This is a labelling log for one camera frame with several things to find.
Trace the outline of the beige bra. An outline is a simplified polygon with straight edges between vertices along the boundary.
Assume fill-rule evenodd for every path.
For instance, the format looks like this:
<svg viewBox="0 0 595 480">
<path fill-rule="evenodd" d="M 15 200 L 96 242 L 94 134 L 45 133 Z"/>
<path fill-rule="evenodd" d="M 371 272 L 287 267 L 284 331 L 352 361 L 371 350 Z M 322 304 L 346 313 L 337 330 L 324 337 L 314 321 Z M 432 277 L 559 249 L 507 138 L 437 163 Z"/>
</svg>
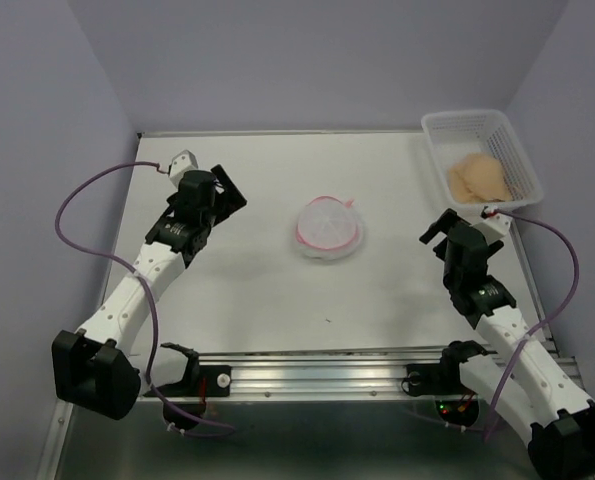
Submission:
<svg viewBox="0 0 595 480">
<path fill-rule="evenodd" d="M 501 162 L 483 153 L 468 154 L 454 164 L 448 170 L 448 186 L 461 204 L 512 200 Z"/>
</svg>

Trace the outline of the white mesh laundry bag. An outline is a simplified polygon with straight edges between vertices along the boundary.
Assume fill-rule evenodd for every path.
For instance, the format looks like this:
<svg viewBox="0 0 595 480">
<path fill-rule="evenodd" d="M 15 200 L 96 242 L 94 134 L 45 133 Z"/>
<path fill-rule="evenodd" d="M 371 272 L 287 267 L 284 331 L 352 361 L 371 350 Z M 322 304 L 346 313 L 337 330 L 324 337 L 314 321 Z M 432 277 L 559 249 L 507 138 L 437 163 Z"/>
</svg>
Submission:
<svg viewBox="0 0 595 480">
<path fill-rule="evenodd" d="M 307 258 L 337 261 L 359 249 L 365 237 L 365 224 L 346 200 L 323 195 L 303 207 L 294 227 L 294 244 Z"/>
</svg>

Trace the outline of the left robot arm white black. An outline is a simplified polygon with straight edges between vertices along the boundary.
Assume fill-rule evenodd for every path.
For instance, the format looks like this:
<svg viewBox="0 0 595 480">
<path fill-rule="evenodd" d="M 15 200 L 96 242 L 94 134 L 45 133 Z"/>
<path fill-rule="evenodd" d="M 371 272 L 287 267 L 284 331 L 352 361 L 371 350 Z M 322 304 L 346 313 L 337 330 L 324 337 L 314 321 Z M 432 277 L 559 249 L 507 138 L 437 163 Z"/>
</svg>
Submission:
<svg viewBox="0 0 595 480">
<path fill-rule="evenodd" d="M 133 263 L 110 255 L 126 274 L 76 331 L 60 331 L 51 345 L 59 399 L 113 420 L 124 418 L 152 384 L 128 354 L 146 320 L 159 322 L 156 304 L 203 250 L 215 226 L 247 201 L 223 166 L 197 168 L 185 158 L 165 175 L 176 191 L 145 236 Z"/>
</svg>

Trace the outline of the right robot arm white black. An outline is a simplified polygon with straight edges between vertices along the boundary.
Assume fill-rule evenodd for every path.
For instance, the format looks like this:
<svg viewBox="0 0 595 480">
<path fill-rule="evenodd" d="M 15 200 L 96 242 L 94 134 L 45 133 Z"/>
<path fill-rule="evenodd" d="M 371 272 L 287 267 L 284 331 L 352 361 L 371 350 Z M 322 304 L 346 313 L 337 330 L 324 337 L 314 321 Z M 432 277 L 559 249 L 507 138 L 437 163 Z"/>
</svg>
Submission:
<svg viewBox="0 0 595 480">
<path fill-rule="evenodd" d="M 435 364 L 408 366 L 411 396 L 472 392 L 486 401 L 520 436 L 543 479 L 595 475 L 595 400 L 559 366 L 528 326 L 515 298 L 488 272 L 503 246 L 512 213 L 485 208 L 472 224 L 445 210 L 421 236 L 443 262 L 450 301 L 473 330 L 495 350 L 500 368 L 475 341 L 454 341 Z"/>
</svg>

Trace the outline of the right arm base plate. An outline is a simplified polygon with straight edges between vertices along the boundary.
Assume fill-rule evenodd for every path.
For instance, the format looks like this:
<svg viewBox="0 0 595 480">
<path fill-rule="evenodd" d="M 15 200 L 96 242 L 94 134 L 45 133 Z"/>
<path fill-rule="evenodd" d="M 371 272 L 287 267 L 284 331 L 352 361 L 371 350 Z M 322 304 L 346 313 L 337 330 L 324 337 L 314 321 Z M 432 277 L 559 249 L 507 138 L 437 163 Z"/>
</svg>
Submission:
<svg viewBox="0 0 595 480">
<path fill-rule="evenodd" d="M 436 363 L 406 365 L 402 390 L 412 397 L 466 394 L 469 389 L 461 383 L 460 365 L 473 357 L 487 355 L 488 351 L 476 341 L 453 341 L 442 350 Z"/>
</svg>

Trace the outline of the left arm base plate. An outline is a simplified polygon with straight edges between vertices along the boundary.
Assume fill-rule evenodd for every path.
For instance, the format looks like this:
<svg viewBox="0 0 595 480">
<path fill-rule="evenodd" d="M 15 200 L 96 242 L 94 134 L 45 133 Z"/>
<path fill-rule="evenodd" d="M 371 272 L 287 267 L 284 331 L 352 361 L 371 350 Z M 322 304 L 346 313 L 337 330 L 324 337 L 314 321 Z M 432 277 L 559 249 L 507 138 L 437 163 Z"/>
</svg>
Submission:
<svg viewBox="0 0 595 480">
<path fill-rule="evenodd" d="M 225 398 L 230 396 L 232 366 L 203 363 L 194 349 L 166 342 L 160 345 L 152 377 L 166 397 Z"/>
</svg>

